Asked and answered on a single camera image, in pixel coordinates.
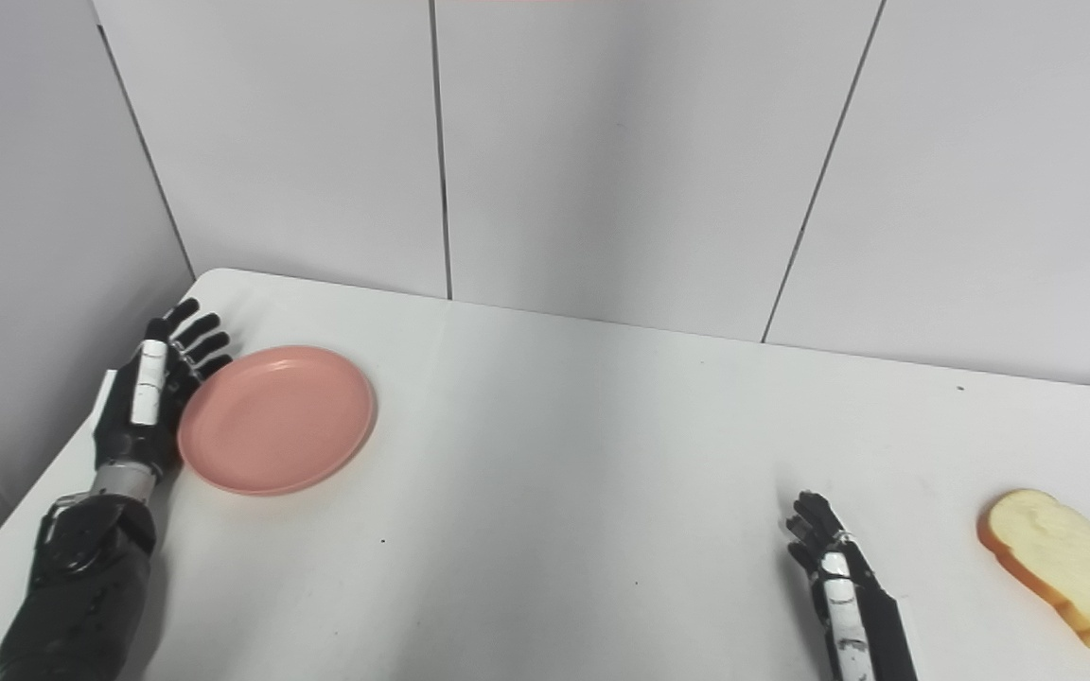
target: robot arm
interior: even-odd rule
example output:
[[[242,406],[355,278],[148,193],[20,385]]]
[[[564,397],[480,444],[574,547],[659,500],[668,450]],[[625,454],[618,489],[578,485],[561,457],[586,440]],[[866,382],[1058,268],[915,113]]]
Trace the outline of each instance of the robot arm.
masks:
[[[190,299],[152,319],[118,369],[95,430],[95,483],[58,499],[39,523],[25,603],[0,646],[0,681],[112,681],[124,667],[156,544],[148,496],[178,465],[187,398],[230,362],[207,358],[229,343],[226,333],[205,337],[217,315],[172,337],[197,311]]]

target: bread slice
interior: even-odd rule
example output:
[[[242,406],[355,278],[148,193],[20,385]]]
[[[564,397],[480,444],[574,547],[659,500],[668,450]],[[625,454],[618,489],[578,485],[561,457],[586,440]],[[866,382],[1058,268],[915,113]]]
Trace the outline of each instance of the bread slice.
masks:
[[[1090,521],[1045,491],[1009,491],[982,513],[979,539],[1054,606],[1090,648]]]

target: white wall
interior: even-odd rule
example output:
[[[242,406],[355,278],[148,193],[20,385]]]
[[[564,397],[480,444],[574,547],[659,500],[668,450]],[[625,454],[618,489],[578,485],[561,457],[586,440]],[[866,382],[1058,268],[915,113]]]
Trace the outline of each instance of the white wall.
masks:
[[[1090,4],[887,3],[768,341],[1090,384]]]
[[[456,297],[760,340],[877,5],[438,1]]]
[[[190,281],[89,5],[0,0],[0,519]]]
[[[443,297],[426,0],[100,0],[195,271]]]
[[[197,271],[1090,384],[1090,5],[891,0],[821,185],[874,0],[98,5]]]

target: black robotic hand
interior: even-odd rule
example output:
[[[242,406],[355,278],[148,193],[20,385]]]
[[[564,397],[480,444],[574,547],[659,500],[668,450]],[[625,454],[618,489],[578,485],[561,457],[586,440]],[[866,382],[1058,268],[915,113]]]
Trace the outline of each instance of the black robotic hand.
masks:
[[[810,577],[836,681],[917,681],[899,605],[882,589],[856,539],[822,495],[802,491],[785,523]]]
[[[191,396],[230,362],[229,336],[194,297],[152,319],[118,369],[95,429],[89,491],[61,497],[39,523],[25,603],[0,646],[1,681],[112,681],[146,604],[156,535],[148,495],[175,469]]]

